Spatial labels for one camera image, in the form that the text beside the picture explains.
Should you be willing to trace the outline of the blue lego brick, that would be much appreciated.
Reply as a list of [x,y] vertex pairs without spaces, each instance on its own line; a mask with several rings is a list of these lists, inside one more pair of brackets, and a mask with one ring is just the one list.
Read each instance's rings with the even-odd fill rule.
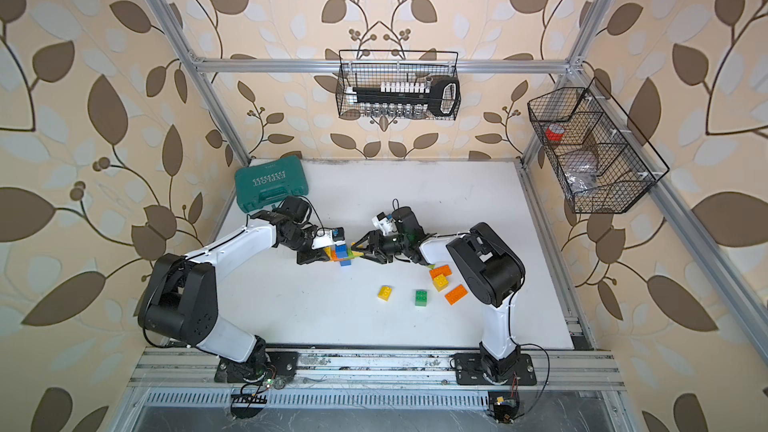
[[339,260],[347,260],[348,259],[348,251],[347,251],[347,247],[345,245],[336,245],[335,246],[335,254],[336,254],[336,257]]

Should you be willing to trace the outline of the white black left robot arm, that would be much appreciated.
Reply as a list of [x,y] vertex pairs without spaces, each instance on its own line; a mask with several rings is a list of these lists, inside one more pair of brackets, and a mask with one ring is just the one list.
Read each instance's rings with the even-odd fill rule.
[[326,256],[313,247],[326,232],[291,220],[255,219],[237,231],[184,255],[157,259],[138,311],[138,324],[165,338],[180,341],[235,363],[253,359],[259,337],[220,314],[218,286],[255,255],[282,245],[310,261]]

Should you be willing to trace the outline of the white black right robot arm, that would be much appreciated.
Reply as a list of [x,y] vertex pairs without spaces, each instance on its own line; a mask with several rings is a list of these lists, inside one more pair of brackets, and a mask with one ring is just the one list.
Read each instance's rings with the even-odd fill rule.
[[486,306],[480,350],[495,362],[519,354],[512,332],[512,305],[525,282],[519,256],[487,223],[453,234],[428,234],[420,226],[396,227],[386,234],[366,233],[351,245],[364,259],[389,264],[397,258],[427,266],[449,263],[459,272],[469,292]]

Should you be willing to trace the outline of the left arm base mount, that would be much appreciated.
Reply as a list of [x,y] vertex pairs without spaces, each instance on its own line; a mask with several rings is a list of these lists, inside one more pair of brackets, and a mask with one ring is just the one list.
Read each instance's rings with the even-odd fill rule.
[[286,351],[255,352],[246,362],[239,363],[221,358],[217,366],[214,381],[228,384],[270,383],[272,387],[283,388],[293,381],[299,354]]

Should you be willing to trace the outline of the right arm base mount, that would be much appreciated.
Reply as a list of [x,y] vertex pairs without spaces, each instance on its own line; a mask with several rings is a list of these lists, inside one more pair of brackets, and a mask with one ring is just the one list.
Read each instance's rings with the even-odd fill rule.
[[504,359],[496,359],[485,353],[457,353],[450,359],[456,382],[461,386],[513,385],[535,386],[538,381],[531,356],[513,353]]

